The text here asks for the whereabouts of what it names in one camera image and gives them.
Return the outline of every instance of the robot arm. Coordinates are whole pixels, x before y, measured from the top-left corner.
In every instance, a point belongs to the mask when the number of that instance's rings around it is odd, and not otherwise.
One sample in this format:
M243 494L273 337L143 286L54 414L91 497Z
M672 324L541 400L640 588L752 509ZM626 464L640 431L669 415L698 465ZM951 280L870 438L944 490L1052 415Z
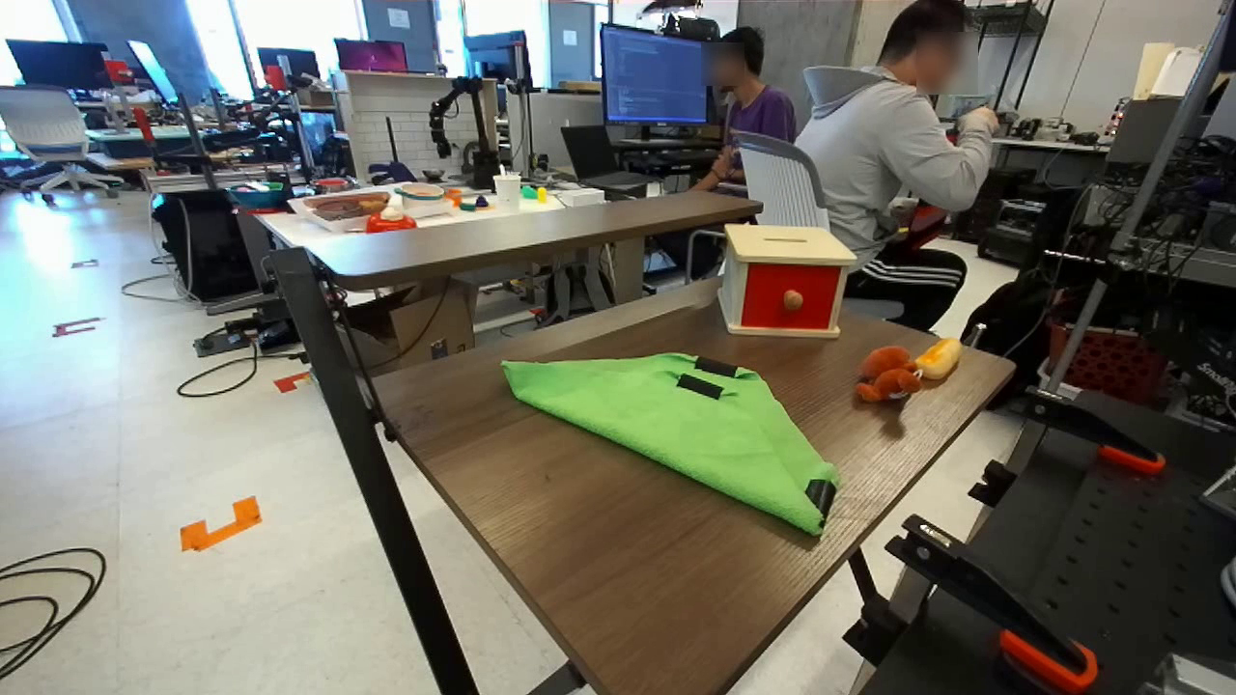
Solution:
M444 129L444 114L447 109L467 92L471 96L471 111L475 111L475 154L471 154L471 186L475 189L495 189L495 174L499 174L499 151L490 147L486 140L486 120L481 120L481 109L477 109L477 88L481 80L477 78L456 78L452 80L452 92L440 96L431 109L427 109L427 134L431 134L431 147L440 156L447 156L456 147L447 144L447 129Z
M456 78L456 80L452 80L452 92L440 96L440 101L427 109L427 134L431 134L431 147L438 147L440 156L447 156L447 154L456 151L456 147L447 144L444 114L447 114L447 109L452 109L463 92L471 96L477 147L490 151L490 144L486 144L486 124L481 124L481 109L477 109L477 88L481 88L477 78Z

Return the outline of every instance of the red object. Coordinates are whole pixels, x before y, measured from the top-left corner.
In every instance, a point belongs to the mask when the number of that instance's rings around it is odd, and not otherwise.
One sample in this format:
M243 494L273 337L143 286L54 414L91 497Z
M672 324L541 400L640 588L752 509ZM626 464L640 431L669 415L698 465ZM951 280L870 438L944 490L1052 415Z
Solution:
M135 84L129 61L107 59L105 68L107 68L107 80L111 80L111 84Z
M147 144L147 147L156 147L156 124L149 124L149 111L147 111L147 109L135 109L130 114L135 114L135 124L138 124L138 129L143 129L143 144Z
M944 231L945 219L951 219L951 210L919 200L919 209L910 210L910 223L909 223L910 231L909 231L905 244L909 245L928 245Z
M1052 328L1052 362L1066 351L1075 324ZM1143 337L1120 328L1088 328L1068 362L1066 382L1103 389L1124 400L1153 405L1162 397L1165 357Z
M399 219L365 214L365 219L362 219L362 231L371 231L371 234L383 234L383 231L413 231L413 226L417 226L413 214L399 214Z
M1101 445L1101 446L1095 446L1095 464L1107 464L1107 465L1120 465L1120 469L1143 476L1143 478L1153 478L1153 476L1165 469L1165 459L1162 459L1162 454L1146 459L1146 454L1124 452L1124 446L1116 446L1116 445Z
M740 324L821 328L833 324L838 264L750 264Z
M1045 657L1044 649L1034 649L1030 642L1022 642L1010 629L1001 629L996 645L1010 667L1018 667L1022 675L1030 675L1045 689L1086 695L1095 684L1095 653L1086 645L1079 645L1079 653L1086 658L1083 671L1057 662L1056 657Z
M264 65L264 73L268 73L268 88L284 88L284 73L279 61Z

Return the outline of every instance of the red box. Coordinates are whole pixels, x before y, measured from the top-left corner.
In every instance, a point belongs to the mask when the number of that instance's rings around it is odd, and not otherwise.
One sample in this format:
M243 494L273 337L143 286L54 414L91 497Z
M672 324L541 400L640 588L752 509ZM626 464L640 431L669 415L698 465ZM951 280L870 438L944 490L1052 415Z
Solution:
M825 226L727 226L721 313L731 331L838 337L852 250Z

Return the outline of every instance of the laptop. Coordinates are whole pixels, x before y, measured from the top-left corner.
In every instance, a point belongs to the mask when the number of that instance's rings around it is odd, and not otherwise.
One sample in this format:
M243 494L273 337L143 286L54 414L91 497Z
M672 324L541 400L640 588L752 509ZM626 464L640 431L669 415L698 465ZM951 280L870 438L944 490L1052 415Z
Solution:
M609 129L604 124L591 125L565 125L569 156L574 167L574 182L591 189L617 189L633 194L644 189L651 178L623 169Z

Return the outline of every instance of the white lid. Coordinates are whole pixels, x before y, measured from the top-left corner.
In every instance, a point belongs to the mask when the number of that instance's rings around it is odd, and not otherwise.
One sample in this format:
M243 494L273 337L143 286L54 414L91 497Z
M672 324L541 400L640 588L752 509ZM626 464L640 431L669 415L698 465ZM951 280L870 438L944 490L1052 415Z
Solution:
M825 226L727 223L727 237L747 262L859 264Z

